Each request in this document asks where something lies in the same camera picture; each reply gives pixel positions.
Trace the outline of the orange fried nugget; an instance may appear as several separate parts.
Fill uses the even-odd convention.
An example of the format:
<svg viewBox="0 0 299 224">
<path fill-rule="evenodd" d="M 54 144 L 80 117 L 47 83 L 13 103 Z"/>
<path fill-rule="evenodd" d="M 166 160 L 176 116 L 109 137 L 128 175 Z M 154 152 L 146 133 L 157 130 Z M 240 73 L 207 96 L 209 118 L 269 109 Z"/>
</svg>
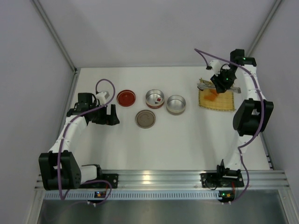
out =
<svg viewBox="0 0 299 224">
<path fill-rule="evenodd" d="M 217 96 L 214 94 L 204 96 L 204 100 L 207 100 L 207 101 L 215 101 L 216 98 L 217 98 Z"/>
<path fill-rule="evenodd" d="M 215 89 L 209 89 L 209 94 L 213 95 L 214 97 L 218 96 L 218 93 L 217 93 L 217 91 Z"/>
</svg>

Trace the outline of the dark sushi roll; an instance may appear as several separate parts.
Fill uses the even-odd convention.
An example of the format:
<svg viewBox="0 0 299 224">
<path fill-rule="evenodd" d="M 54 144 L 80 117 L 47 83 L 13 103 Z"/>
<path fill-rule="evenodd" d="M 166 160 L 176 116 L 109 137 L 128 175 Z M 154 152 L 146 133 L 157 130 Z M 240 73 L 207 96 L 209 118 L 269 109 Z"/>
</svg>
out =
<svg viewBox="0 0 299 224">
<path fill-rule="evenodd" d="M 203 90 L 205 90 L 205 89 L 206 89 L 206 87 L 205 87 L 205 86 L 201 86 L 201 85 L 198 85 L 198 86 L 197 86 L 197 88 L 198 88 L 200 91 L 203 91 Z"/>
</svg>

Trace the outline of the sushi roll with red centre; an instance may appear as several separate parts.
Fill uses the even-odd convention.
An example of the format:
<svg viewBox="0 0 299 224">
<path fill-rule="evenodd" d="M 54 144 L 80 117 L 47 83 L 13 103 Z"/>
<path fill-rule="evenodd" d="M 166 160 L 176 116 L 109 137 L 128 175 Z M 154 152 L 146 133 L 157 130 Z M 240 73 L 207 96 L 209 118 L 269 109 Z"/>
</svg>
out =
<svg viewBox="0 0 299 224">
<path fill-rule="evenodd" d="M 160 104 L 162 101 L 163 101 L 163 98 L 161 98 L 161 97 L 155 98 L 155 104 Z"/>
</svg>

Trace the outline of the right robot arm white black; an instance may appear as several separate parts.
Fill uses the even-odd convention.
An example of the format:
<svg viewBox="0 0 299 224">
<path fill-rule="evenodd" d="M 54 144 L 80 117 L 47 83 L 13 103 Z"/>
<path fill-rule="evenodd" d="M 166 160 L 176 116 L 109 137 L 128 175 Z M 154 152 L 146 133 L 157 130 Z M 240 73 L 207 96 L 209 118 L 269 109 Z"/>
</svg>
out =
<svg viewBox="0 0 299 224">
<path fill-rule="evenodd" d="M 256 74 L 256 60 L 246 57 L 243 49 L 230 52 L 230 59 L 219 57 L 210 66 L 214 72 L 211 81 L 217 93 L 232 90 L 234 84 L 239 84 L 243 102 L 233 117 L 233 129 L 238 134 L 239 146 L 228 157 L 223 159 L 217 170 L 240 173 L 245 168 L 243 154 L 249 144 L 262 133 L 274 109 L 274 104 L 263 95 Z"/>
</svg>

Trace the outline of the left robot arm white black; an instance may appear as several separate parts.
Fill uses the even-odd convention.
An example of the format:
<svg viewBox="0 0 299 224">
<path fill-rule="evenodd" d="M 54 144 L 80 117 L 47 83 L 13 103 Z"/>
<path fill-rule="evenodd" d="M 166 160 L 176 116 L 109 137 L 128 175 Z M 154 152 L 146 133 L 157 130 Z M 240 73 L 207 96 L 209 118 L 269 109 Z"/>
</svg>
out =
<svg viewBox="0 0 299 224">
<path fill-rule="evenodd" d="M 66 115 L 65 125 L 51 149 L 39 156 L 39 167 L 45 190 L 79 188 L 117 188 L 118 174 L 104 174 L 100 165 L 81 165 L 75 158 L 78 140 L 89 123 L 114 126 L 119 124 L 115 105 L 107 113 L 107 91 L 79 93 L 78 101 Z"/>
</svg>

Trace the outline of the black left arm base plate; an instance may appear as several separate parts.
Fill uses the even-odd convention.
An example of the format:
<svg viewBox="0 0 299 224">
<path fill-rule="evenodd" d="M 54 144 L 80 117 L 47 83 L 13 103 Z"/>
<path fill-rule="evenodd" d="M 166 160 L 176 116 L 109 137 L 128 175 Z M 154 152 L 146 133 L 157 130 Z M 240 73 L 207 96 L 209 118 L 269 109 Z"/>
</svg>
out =
<svg viewBox="0 0 299 224">
<path fill-rule="evenodd" d="M 98 180 L 107 181 L 111 184 L 113 189 L 118 188 L 118 174 L 100 174 L 95 180 L 87 181 L 88 183 L 83 183 L 80 185 L 80 189 L 104 189 L 109 188 L 109 185 L 106 182 L 98 182 Z"/>
</svg>

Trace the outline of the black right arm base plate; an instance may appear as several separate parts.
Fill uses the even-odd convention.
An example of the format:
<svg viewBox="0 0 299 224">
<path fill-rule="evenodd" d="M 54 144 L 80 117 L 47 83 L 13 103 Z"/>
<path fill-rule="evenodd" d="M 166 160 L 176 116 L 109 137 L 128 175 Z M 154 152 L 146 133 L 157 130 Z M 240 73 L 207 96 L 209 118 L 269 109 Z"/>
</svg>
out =
<svg viewBox="0 0 299 224">
<path fill-rule="evenodd" d="M 200 174 L 202 187 L 209 189 L 217 188 L 240 188 L 244 187 L 244 181 L 242 175 L 219 175 L 217 173 L 202 173 Z"/>
</svg>

